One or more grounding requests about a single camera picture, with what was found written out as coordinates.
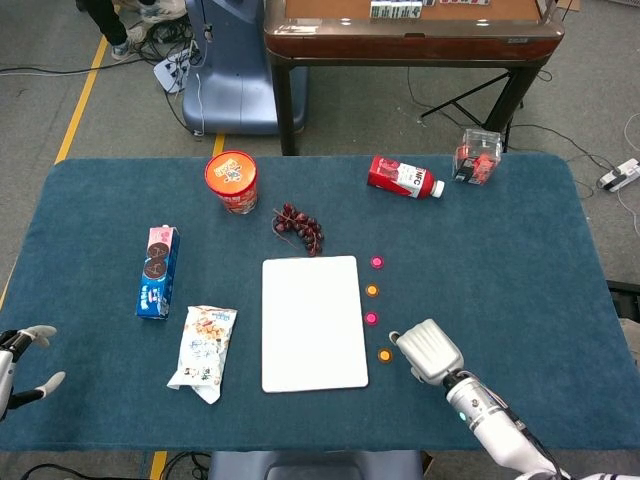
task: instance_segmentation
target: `shoe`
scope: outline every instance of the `shoe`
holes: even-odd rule
[[[148,31],[149,26],[144,24],[127,30],[127,40],[120,45],[113,45],[111,47],[111,57],[118,62],[128,58],[136,51],[138,46],[145,41]]]
[[[140,16],[146,23],[175,20],[187,14],[185,0],[156,0],[153,5],[140,3]]]

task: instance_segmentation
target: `yellow tape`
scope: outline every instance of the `yellow tape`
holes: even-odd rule
[[[154,452],[153,462],[151,463],[151,474],[149,480],[160,480],[160,475],[164,466],[167,464],[167,452]]]
[[[102,59],[104,58],[104,53],[107,51],[108,46],[109,44],[107,43],[107,39],[102,37],[100,39],[96,55],[93,57],[93,62],[91,62],[91,68],[98,68],[102,65]],[[71,116],[71,121],[67,127],[67,133],[64,134],[62,145],[60,145],[60,150],[58,150],[58,155],[54,162],[56,165],[65,160],[69,154],[73,137],[76,135],[76,130],[78,130],[80,119],[82,119],[82,114],[84,113],[84,109],[89,101],[89,95],[91,95],[91,89],[93,88],[93,84],[95,83],[97,76],[97,70],[92,70],[87,74],[87,80],[84,82],[84,88],[82,89],[82,93],[80,93],[76,109],[73,111],[73,115]]]
[[[224,133],[219,133],[216,135],[216,141],[213,143],[213,151],[211,155],[215,157],[222,153],[222,149],[224,148]]]

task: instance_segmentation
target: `gray carpet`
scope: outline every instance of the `gray carpet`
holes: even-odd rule
[[[126,18],[129,24],[135,21]],[[546,67],[553,81],[536,81],[516,123],[554,128],[620,164],[634,155],[622,128],[631,114],[640,112],[640,8],[583,0],[582,12],[570,13],[565,25],[566,37]],[[72,0],[4,0],[0,2],[0,43],[5,45],[0,68],[38,64],[73,69],[90,64],[98,35]],[[416,97],[434,104],[495,73],[412,69],[411,77]],[[310,117],[299,136],[304,154],[452,152],[460,137],[459,129],[442,116],[429,118],[424,126],[416,123],[423,109],[411,102],[405,69],[315,68],[311,82]],[[83,84],[84,77],[0,77],[0,241],[4,246],[0,284],[8,278],[19,252]],[[496,89],[483,92],[464,104],[478,116],[486,114],[495,93]],[[466,121],[455,111],[450,113]],[[634,125],[630,133],[640,143],[640,121]],[[207,155],[212,145],[213,137],[196,139],[175,123],[150,67],[139,64],[100,73],[70,153]],[[514,129],[512,145],[567,159],[580,154],[565,140],[531,128]],[[227,138],[226,148],[255,155],[279,152],[278,141],[272,137],[233,136]],[[575,178],[587,184],[603,173],[584,158],[571,162],[571,168]],[[640,211],[640,182],[624,189],[622,196]],[[631,215],[607,192],[596,191],[583,205],[608,278],[640,283],[640,239]],[[635,451],[558,452],[558,457],[567,470],[578,475],[598,471],[640,474],[640,453]],[[149,456],[134,452],[0,454],[0,478],[17,479],[29,466],[46,461],[87,473],[135,477],[148,472]],[[515,477],[480,452],[438,454],[430,475],[457,480]],[[185,469],[174,478],[187,479],[191,474]]]

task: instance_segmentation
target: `power strip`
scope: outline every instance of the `power strip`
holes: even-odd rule
[[[598,180],[598,187],[615,192],[639,177],[640,163],[635,158],[632,158],[603,175]]]
[[[153,67],[153,73],[167,93],[178,93],[186,86],[190,56],[191,50],[185,48]]]

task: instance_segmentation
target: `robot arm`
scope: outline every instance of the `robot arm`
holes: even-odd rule
[[[529,432],[509,406],[470,372],[462,370],[458,347],[433,320],[425,320],[389,339],[411,364],[411,373],[430,385],[442,385],[447,401],[500,466],[524,475],[517,480],[561,480],[573,477]],[[600,474],[584,480],[640,480],[640,477]]]
[[[4,420],[7,410],[20,408],[53,393],[64,380],[65,373],[54,374],[45,384],[20,393],[13,393],[13,377],[16,364],[24,351],[32,343],[48,347],[49,340],[56,333],[54,327],[36,325],[23,330],[7,330],[0,334],[0,421]]]

